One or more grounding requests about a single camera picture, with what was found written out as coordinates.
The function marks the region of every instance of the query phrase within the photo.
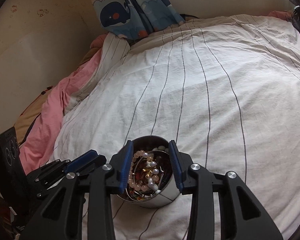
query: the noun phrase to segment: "bead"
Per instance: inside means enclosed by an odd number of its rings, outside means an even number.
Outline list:
[[[158,175],[153,175],[152,180],[153,181],[159,181],[159,176]]]
[[[135,185],[135,186],[134,186],[134,189],[135,189],[135,190],[140,190],[140,189],[141,189],[141,186],[140,186],[140,185]]]
[[[157,184],[154,184],[153,187],[152,187],[152,189],[153,189],[154,191],[158,190],[158,185],[157,185]]]
[[[148,186],[147,185],[142,185],[141,186],[141,190],[142,191],[147,191],[148,190]]]
[[[152,188],[154,185],[155,185],[154,182],[149,182],[149,183],[148,183],[148,187],[149,187],[149,188]]]

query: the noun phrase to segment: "white bedsheet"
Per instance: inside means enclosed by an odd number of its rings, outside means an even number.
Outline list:
[[[130,50],[109,34],[102,58],[104,77],[64,117],[51,160],[89,149],[110,160],[127,139],[174,139],[209,171],[236,171],[291,236],[300,224],[300,35],[291,23],[191,20]],[[156,210],[114,196],[116,239],[185,239],[190,207],[191,195]]]

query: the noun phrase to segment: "pink cloth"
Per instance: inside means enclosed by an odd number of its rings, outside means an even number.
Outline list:
[[[92,42],[91,47],[101,48],[105,38],[106,34],[100,35]],[[69,104],[71,94],[80,90],[99,67],[101,55],[102,49],[52,89],[42,105],[41,115],[20,147],[20,160],[26,174],[39,168],[51,157],[61,130],[63,110]]]
[[[284,21],[291,20],[291,14],[289,12],[272,11],[267,16],[276,17]]]

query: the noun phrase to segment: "metal screw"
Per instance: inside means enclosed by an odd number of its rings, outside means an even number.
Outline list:
[[[197,171],[200,169],[200,165],[198,163],[191,164],[190,168],[194,171]]]
[[[228,172],[228,177],[231,178],[231,179],[234,179],[234,178],[237,177],[237,174],[235,172],[233,172],[233,171],[229,171]]]
[[[102,169],[104,171],[109,171],[109,170],[112,169],[112,165],[111,164],[105,164],[105,165],[102,166]]]
[[[73,179],[75,177],[75,173],[74,172],[69,172],[67,175],[66,175],[66,178],[67,179]]]

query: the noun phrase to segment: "jewelry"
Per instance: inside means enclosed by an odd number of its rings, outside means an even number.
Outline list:
[[[126,193],[130,199],[134,201],[146,200],[161,192],[159,187],[164,171],[158,161],[160,162],[162,157],[154,158],[154,153],[160,152],[167,153],[168,149],[159,146],[149,152],[139,150],[134,153],[126,188]]]

